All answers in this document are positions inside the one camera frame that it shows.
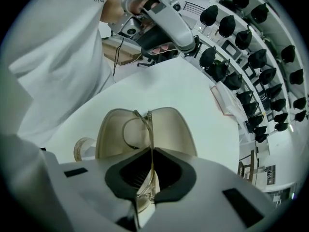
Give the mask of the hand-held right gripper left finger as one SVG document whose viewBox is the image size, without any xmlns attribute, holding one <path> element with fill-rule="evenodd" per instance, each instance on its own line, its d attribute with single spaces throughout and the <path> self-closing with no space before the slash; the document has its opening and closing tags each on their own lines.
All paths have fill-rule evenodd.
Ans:
<svg viewBox="0 0 309 232">
<path fill-rule="evenodd" d="M 133 204 L 113 194 L 105 173 L 132 153 L 65 164 L 58 163 L 49 151 L 42 154 L 52 187 L 75 232 L 125 231 L 117 221 L 134 214 Z"/>
</svg>

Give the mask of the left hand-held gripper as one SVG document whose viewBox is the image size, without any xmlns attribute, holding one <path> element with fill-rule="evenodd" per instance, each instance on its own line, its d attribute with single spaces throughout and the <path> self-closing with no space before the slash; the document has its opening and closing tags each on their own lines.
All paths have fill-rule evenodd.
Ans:
<svg viewBox="0 0 309 232">
<path fill-rule="evenodd" d="M 142 49 L 154 49 L 171 44 L 187 53 L 195 48 L 195 39 L 182 16 L 176 0 L 148 0 L 157 3 L 149 10 L 141 8 L 140 13 L 129 11 L 135 0 L 121 0 L 124 14 L 116 23 L 109 23 L 112 32 L 136 40 Z"/>
</svg>

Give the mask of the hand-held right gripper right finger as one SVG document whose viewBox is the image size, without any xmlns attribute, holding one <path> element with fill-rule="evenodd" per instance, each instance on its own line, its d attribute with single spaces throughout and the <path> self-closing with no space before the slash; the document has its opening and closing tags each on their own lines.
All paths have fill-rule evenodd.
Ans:
<svg viewBox="0 0 309 232">
<path fill-rule="evenodd" d="M 181 200 L 156 205 L 151 232 L 275 231 L 285 206 L 276 207 L 268 195 L 219 163 L 173 150 L 160 152 L 188 163 L 197 178 Z"/>
</svg>

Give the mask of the person's left hand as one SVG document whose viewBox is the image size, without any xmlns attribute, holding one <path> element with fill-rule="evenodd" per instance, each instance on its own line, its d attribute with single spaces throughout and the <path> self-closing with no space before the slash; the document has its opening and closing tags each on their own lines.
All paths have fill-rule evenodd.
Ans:
<svg viewBox="0 0 309 232">
<path fill-rule="evenodd" d="M 133 0 L 130 2 L 129 11 L 134 15 L 139 15 L 148 0 Z"/>
</svg>

